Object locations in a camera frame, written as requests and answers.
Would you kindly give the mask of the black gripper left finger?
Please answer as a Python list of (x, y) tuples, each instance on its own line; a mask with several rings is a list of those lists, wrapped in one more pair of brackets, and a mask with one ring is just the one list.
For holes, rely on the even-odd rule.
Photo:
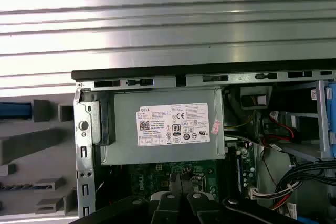
[(169, 191), (153, 193), (150, 200), (129, 196), (73, 223), (178, 223), (182, 194), (180, 174), (174, 174)]

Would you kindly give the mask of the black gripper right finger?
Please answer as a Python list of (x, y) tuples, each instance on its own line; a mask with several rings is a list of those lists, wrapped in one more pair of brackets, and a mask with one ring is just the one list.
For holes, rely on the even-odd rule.
[(298, 223), (249, 199), (228, 197), (217, 202), (211, 194), (195, 191), (187, 175), (183, 175), (183, 194), (190, 209), (184, 223)]

